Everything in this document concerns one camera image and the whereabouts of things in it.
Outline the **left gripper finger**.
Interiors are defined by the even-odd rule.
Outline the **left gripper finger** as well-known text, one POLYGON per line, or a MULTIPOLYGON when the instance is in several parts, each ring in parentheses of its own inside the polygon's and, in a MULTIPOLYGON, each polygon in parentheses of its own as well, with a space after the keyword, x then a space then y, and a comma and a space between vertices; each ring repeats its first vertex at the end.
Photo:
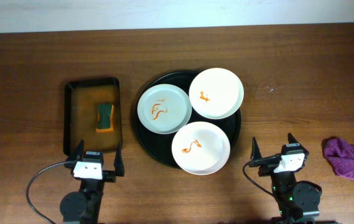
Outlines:
POLYGON ((82 158, 83 155, 83 148, 84 148, 84 140, 82 139, 78 145, 77 148, 69 154, 67 157, 67 161, 79 161, 82 158))
POLYGON ((114 168, 115 168, 115 173, 116 173, 115 176, 118 176, 118 177, 124 177, 124 174, 125 174, 123 158, 122 158, 122 153, 121 153, 122 147, 123 147, 123 143, 120 142, 117 146, 115 159, 114 159, 114 168))

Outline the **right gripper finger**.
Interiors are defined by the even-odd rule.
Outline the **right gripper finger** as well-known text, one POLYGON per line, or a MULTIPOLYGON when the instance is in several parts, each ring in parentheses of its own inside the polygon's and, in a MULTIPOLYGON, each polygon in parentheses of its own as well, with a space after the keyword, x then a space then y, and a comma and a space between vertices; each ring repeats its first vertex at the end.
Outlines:
POLYGON ((262 155, 257 143, 257 140, 255 137, 252 138, 252 150, 251 150, 251 157, 250 157, 250 161, 255 161, 258 159, 261 159, 262 155))
POLYGON ((299 144, 298 140, 292 135, 292 133, 287 134, 287 140, 289 144, 299 144))

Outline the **green orange sponge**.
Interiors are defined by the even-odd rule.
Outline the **green orange sponge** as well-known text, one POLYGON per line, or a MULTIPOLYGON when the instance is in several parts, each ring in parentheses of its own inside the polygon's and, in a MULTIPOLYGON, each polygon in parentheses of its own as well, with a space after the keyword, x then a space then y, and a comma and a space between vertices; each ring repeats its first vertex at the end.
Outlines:
POLYGON ((110 133, 114 131, 114 106, 109 103, 99 104, 97 107, 97 133, 110 133))

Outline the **white plate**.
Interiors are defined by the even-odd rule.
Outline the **white plate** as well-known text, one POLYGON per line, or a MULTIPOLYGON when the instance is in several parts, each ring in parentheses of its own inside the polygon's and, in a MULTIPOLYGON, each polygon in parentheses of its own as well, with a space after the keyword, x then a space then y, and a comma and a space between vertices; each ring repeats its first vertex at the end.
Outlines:
POLYGON ((240 108, 244 88, 233 72, 225 68, 209 68, 193 79, 189 98, 199 115, 209 119, 223 119, 240 108))
POLYGON ((221 128, 212 123, 197 121, 177 131, 171 150, 181 169, 195 175, 208 175, 226 164, 231 146, 221 128))

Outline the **grey plate with sauce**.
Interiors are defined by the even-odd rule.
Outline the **grey plate with sauce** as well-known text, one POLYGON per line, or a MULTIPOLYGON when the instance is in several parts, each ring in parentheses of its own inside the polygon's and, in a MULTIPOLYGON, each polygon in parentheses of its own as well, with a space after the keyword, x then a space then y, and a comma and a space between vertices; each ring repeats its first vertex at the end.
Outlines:
POLYGON ((171 84, 147 89, 137 104, 137 115, 145 128, 157 134, 171 134, 185 126, 192 114, 189 97, 171 84))

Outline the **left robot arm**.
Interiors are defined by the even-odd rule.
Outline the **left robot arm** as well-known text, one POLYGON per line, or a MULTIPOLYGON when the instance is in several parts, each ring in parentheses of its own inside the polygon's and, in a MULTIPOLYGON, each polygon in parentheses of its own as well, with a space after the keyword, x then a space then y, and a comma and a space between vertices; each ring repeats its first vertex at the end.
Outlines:
POLYGON ((83 140, 68 155, 65 167, 81 183, 79 190, 66 194, 60 203, 64 223, 98 222, 105 184, 115 183, 117 177, 125 174, 121 150, 122 144, 119 143, 116 146, 114 170, 104 170, 103 153, 85 151, 83 140))

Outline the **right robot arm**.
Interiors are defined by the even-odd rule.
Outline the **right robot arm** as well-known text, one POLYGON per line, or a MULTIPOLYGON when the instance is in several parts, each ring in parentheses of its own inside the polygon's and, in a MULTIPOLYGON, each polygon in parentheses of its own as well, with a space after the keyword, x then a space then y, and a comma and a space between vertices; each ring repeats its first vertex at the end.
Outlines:
POLYGON ((252 139, 251 157, 245 166, 257 167, 260 177, 270 177, 271 191, 252 179, 249 181, 277 202, 280 215, 272 217, 271 223, 314 223, 320 214, 322 188, 309 181, 296 180, 296 173, 305 167, 309 152, 291 133, 287 140, 279 154, 263 157, 256 139, 252 139))

